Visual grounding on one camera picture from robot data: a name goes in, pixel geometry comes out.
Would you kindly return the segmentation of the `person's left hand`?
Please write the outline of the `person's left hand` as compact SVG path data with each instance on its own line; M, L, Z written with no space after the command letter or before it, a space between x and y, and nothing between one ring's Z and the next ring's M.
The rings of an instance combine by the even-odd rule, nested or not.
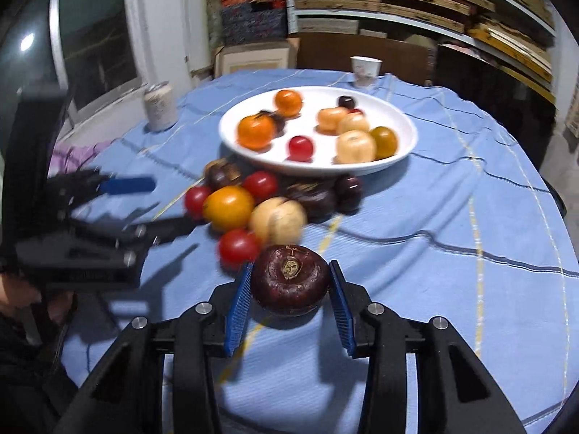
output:
M48 315L52 322L62 325L73 307L73 292L60 293L47 304ZM38 289L29 282L11 275L1 275L0 284L1 313L14 316L17 310L41 302Z

